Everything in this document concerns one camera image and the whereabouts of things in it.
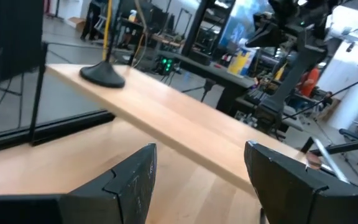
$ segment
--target black lamp base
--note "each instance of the black lamp base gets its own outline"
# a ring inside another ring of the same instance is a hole
[[[112,65],[106,61],[81,68],[80,75],[85,80],[104,87],[122,88],[125,85],[125,79],[119,76]]]

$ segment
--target wooden tabletop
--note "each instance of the wooden tabletop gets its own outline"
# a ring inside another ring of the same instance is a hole
[[[164,36],[162,36],[162,35],[153,34],[152,38],[153,38],[153,40],[159,41],[163,44],[170,44],[174,47],[181,47],[183,45],[182,43],[176,43],[174,41],[169,41],[166,38],[164,38]]]
[[[67,193],[157,143],[148,224],[255,224],[257,199],[116,118],[71,136],[0,151],[0,194]]]
[[[47,73],[246,192],[254,194],[244,164],[246,141],[255,140],[289,157],[297,154],[290,146],[136,69],[115,66],[117,73],[125,77],[126,85],[122,89],[110,89],[82,79],[81,67],[83,65],[49,65]]]

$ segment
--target orange object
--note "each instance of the orange object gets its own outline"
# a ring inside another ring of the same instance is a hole
[[[314,68],[309,72],[309,74],[302,77],[302,79],[301,79],[302,86],[300,87],[300,91],[301,91],[302,95],[307,96],[307,97],[310,96],[311,91],[317,84],[319,76],[320,76],[320,71],[317,68]],[[314,81],[313,84],[304,85],[303,83],[309,79],[312,79]]]

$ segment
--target yellow pole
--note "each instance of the yellow pole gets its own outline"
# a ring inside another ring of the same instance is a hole
[[[107,8],[107,18],[106,18],[106,27],[104,28],[104,38],[103,38],[103,60],[106,59],[107,55],[107,47],[109,42],[109,28],[110,28],[110,21],[111,21],[111,8],[112,0],[109,0],[108,8]]]
[[[281,76],[283,75],[285,66],[287,65],[287,63],[285,63],[280,69],[279,71],[276,73],[276,76],[274,77],[275,80],[280,80]]]

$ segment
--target cardboard box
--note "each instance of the cardboard box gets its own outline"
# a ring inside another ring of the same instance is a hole
[[[73,26],[76,30],[82,32],[85,26],[85,19],[78,18],[78,17],[71,17],[68,20],[73,23]]]

